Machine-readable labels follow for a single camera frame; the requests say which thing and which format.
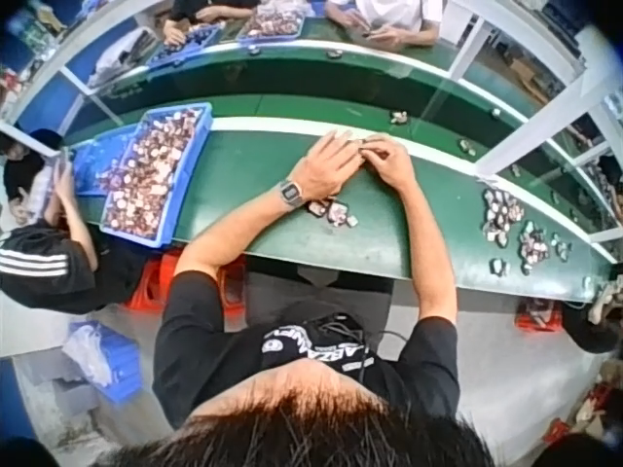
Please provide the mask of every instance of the blue crate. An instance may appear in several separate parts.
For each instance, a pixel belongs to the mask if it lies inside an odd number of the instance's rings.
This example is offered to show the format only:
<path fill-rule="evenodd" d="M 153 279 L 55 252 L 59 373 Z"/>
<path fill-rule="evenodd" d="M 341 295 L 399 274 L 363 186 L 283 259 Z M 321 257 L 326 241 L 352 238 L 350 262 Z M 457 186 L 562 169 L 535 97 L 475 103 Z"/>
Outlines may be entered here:
<path fill-rule="evenodd" d="M 113 161 L 119 162 L 134 135 L 136 125 L 127 125 L 101 133 L 94 140 L 80 143 L 74 151 L 74 180 L 79 197 L 105 197 L 97 175 L 109 170 Z"/>
<path fill-rule="evenodd" d="M 70 323 L 69 332 L 73 333 L 82 326 L 93 326 L 100 334 L 99 345 L 113 377 L 108 386 L 89 382 L 114 404 L 126 402 L 142 389 L 137 343 L 95 320 Z"/>
<path fill-rule="evenodd" d="M 139 138 L 140 133 L 149 122 L 155 119 L 163 120 L 165 117 L 172 115 L 175 112 L 184 111 L 189 108 L 202 110 L 202 113 L 195 126 L 195 136 L 184 149 L 182 157 L 175 169 L 175 173 L 173 174 L 172 187 L 170 188 L 168 195 L 166 196 L 165 206 L 163 208 L 163 213 L 160 219 L 160 225 L 156 238 L 143 238 L 140 236 L 132 235 L 130 233 L 116 231 L 112 228 L 104 226 L 104 222 L 106 220 L 106 212 L 108 211 L 108 208 L 113 202 L 112 194 L 109 194 L 106 198 L 106 202 L 104 203 L 104 209 L 101 213 L 99 229 L 102 232 L 119 236 L 126 240 L 140 243 L 141 245 L 149 246 L 151 248 L 160 248 L 165 244 L 171 243 L 171 241 L 173 240 L 175 227 L 177 225 L 177 218 L 182 208 L 182 201 L 186 196 L 188 184 L 191 181 L 193 170 L 195 169 L 195 165 L 197 164 L 199 155 L 202 152 L 205 140 L 207 139 L 210 133 L 210 129 L 212 128 L 212 106 L 209 103 L 197 103 L 175 105 L 172 107 L 164 107 L 161 109 L 153 109 L 147 111 L 141 118 L 140 123 L 136 126 L 134 136 L 129 142 L 128 147 L 126 148 L 126 152 L 124 153 L 121 160 L 121 165 L 123 165 L 125 164 L 126 159 L 131 156 L 134 143 Z"/>
<path fill-rule="evenodd" d="M 305 21 L 306 21 L 306 18 L 303 18 L 299 26 L 299 30 L 296 31 L 294 34 L 283 34 L 280 36 L 248 37 L 244 35 L 246 31 L 245 31 L 245 27 L 243 26 L 240 32 L 238 33 L 236 40 L 238 41 L 239 44 L 243 46 L 252 46 L 255 44 L 267 44 L 270 42 L 294 41 L 295 39 L 298 39 L 299 36 L 301 36 L 301 33 L 303 32 L 303 26 L 305 26 Z"/>
<path fill-rule="evenodd" d="M 157 70 L 158 68 L 163 68 L 165 66 L 174 65 L 179 66 L 184 63 L 186 60 L 195 58 L 200 55 L 200 52 L 206 47 L 211 46 L 216 42 L 217 34 L 221 30 L 221 27 L 218 25 L 207 25 L 198 29 L 198 31 L 207 32 L 207 36 L 202 40 L 200 44 L 197 44 L 195 41 L 191 40 L 187 43 L 181 51 L 166 55 L 163 58 L 159 58 L 159 55 L 165 51 L 165 44 L 160 44 L 152 56 L 147 60 L 147 67 L 150 71 Z"/>

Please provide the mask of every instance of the stool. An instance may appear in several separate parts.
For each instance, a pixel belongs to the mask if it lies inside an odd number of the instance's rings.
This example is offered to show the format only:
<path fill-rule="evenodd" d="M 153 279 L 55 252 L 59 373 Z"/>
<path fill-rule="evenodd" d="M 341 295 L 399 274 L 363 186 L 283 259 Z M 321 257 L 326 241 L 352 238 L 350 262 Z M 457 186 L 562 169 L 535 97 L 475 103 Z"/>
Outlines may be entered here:
<path fill-rule="evenodd" d="M 163 258 L 160 262 L 160 292 L 163 301 L 168 299 L 168 290 L 171 288 L 171 282 L 173 281 L 173 274 L 177 267 L 179 257 L 182 255 L 182 248 L 173 248 L 163 254 Z"/>
<path fill-rule="evenodd" d="M 240 255 L 228 265 L 218 270 L 218 290 L 225 316 L 244 314 L 244 256 Z"/>
<path fill-rule="evenodd" d="M 138 287 L 131 299 L 124 303 L 130 311 L 162 313 L 164 301 L 160 289 L 160 260 L 149 260 Z"/>

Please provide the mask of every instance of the box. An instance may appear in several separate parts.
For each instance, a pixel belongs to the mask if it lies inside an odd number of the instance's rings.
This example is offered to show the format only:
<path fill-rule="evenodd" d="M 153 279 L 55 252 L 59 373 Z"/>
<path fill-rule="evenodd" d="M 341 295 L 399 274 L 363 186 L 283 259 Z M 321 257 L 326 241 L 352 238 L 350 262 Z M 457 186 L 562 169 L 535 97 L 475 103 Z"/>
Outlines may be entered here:
<path fill-rule="evenodd" d="M 199 155 L 202 152 L 205 140 L 207 139 L 210 128 L 212 127 L 212 106 L 208 103 L 186 104 L 153 109 L 146 112 L 141 118 L 140 123 L 136 126 L 134 135 L 128 143 L 121 160 L 121 165 L 124 165 L 125 161 L 133 155 L 132 148 L 134 143 L 140 139 L 142 132 L 153 120 L 165 119 L 167 116 L 172 116 L 176 112 L 184 111 L 189 108 L 200 110 L 201 114 L 195 124 L 195 135 L 184 148 L 182 156 L 175 168 L 172 186 L 166 195 L 165 206 L 161 214 L 160 224 L 156 236 L 154 238 L 144 238 L 107 227 L 105 225 L 106 214 L 114 202 L 113 193 L 108 194 L 101 214 L 100 229 L 104 233 L 119 236 L 126 240 L 134 241 L 151 248 L 160 248 L 165 244 L 171 243 L 177 224 L 177 218 L 179 217 L 179 213 L 181 211 L 182 201 L 186 196 L 186 191 L 188 190 L 193 170 L 195 169 L 195 165 L 197 164 Z"/>

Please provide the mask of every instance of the sleeve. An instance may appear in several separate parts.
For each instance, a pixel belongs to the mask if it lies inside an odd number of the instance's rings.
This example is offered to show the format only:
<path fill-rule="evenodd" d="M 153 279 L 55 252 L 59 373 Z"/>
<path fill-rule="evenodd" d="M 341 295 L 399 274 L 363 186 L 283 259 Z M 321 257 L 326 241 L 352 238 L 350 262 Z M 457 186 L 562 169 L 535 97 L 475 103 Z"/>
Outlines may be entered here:
<path fill-rule="evenodd" d="M 421 19 L 424 21 L 441 22 L 444 16 L 443 0 L 422 0 Z"/>
<path fill-rule="evenodd" d="M 181 21 L 186 18 L 188 15 L 188 9 L 186 6 L 187 0 L 175 0 L 173 2 L 173 7 L 171 8 L 171 13 L 168 15 L 168 18 L 171 21 Z"/>
<path fill-rule="evenodd" d="M 454 416 L 458 407 L 457 328 L 444 318 L 418 322 L 395 369 L 423 408 Z"/>
<path fill-rule="evenodd" d="M 59 294 L 82 292 L 95 287 L 95 274 L 80 243 L 66 238 L 49 251 L 65 268 L 65 274 L 53 276 L 52 287 Z"/>
<path fill-rule="evenodd" d="M 231 335 L 224 333 L 218 287 L 207 274 L 186 271 L 171 284 L 156 336 L 153 389 L 171 426 L 196 407 Z"/>

